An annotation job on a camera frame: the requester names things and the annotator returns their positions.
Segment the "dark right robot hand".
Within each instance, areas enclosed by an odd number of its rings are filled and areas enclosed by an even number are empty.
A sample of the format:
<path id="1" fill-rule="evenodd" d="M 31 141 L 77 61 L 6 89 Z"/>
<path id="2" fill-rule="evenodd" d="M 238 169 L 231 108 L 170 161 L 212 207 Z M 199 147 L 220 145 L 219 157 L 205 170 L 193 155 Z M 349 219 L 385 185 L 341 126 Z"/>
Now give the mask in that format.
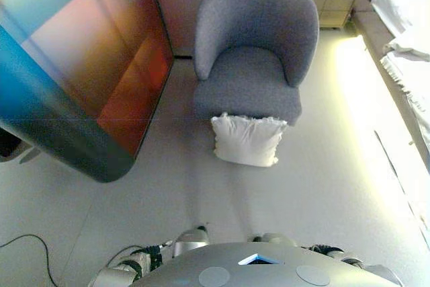
<path id="1" fill-rule="evenodd" d="M 330 245 L 314 244 L 309 247 L 305 247 L 305 249 L 319 254 L 323 254 L 332 258 L 340 257 L 345 254 L 344 250 Z"/>

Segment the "dark left robot hand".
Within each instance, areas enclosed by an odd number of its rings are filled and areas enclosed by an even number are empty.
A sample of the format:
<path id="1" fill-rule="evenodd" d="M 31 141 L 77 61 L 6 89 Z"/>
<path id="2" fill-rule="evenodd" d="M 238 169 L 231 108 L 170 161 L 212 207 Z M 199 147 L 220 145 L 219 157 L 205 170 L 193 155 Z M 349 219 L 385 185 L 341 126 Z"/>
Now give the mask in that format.
<path id="1" fill-rule="evenodd" d="M 144 253 L 147 253 L 150 255 L 150 270 L 153 271 L 160 267 L 163 264 L 163 256 L 162 251 L 166 248 L 171 247 L 173 244 L 172 240 L 165 241 L 164 243 L 161 243 L 160 245 L 151 245 L 144 247 Z"/>

